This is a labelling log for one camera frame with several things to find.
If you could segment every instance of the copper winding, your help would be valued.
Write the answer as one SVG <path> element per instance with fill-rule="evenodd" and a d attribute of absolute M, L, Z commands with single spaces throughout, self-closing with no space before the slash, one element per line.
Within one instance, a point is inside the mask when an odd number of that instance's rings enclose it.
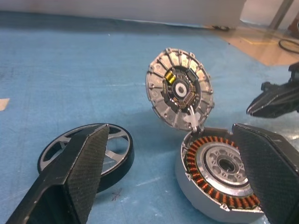
<path fill-rule="evenodd" d="M 236 197 L 224 194 L 217 189 L 213 188 L 201 175 L 196 165 L 196 152 L 200 146 L 208 142 L 223 142 L 238 148 L 236 144 L 230 139 L 226 139 L 218 136 L 204 136 L 195 140 L 187 150 L 185 162 L 192 179 L 197 185 L 207 193 L 211 198 L 217 200 L 220 203 L 226 204 L 231 209 L 253 209 L 260 204 L 260 201 L 256 195 L 252 194 L 247 197 Z"/>

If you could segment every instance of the yellow component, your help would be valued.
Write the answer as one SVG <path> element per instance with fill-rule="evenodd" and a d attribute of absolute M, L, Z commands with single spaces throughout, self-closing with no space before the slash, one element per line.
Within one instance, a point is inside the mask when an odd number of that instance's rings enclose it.
<path fill-rule="evenodd" d="M 169 82 L 169 84 L 173 84 L 174 80 L 176 80 L 176 76 L 171 71 L 169 71 L 165 75 L 165 79 Z"/>

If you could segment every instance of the black carbon fiber part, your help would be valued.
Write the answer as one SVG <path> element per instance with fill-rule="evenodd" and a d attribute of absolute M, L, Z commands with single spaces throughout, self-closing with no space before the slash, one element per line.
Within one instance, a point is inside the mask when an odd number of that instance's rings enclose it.
<path fill-rule="evenodd" d="M 85 224 L 100 182 L 107 125 L 85 129 L 39 175 L 7 224 Z"/>
<path fill-rule="evenodd" d="M 281 135 L 234 124 L 250 185 L 271 224 L 299 223 L 298 151 Z"/>

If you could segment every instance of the blue floor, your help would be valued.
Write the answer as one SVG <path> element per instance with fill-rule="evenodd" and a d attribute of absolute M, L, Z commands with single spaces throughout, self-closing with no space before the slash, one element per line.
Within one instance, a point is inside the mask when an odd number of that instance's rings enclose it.
<path fill-rule="evenodd" d="M 186 133 L 164 124 L 146 96 L 148 65 L 167 47 L 193 52 L 212 77 L 215 108 L 206 126 L 256 125 L 298 147 L 296 113 L 276 120 L 245 113 L 261 82 L 289 79 L 287 66 L 266 67 L 206 29 L 0 13 L 0 98 L 10 98 L 0 112 L 0 223 L 38 177 L 42 149 L 69 129 L 97 122 L 132 134 L 135 161 L 97 195 L 89 224 L 218 223 L 181 192 L 174 163 Z"/>

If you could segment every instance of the ink mark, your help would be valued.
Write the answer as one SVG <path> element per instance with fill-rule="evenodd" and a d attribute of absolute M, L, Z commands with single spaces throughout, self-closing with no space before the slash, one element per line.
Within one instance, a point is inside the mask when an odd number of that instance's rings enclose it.
<path fill-rule="evenodd" d="M 114 197 L 112 198 L 112 201 L 116 201 L 116 198 L 117 198 L 118 196 L 121 196 L 121 195 L 120 195 L 121 190 L 122 190 L 122 188 L 120 188 L 120 189 L 118 190 L 118 193 L 112 193 L 112 194 L 114 195 Z"/>

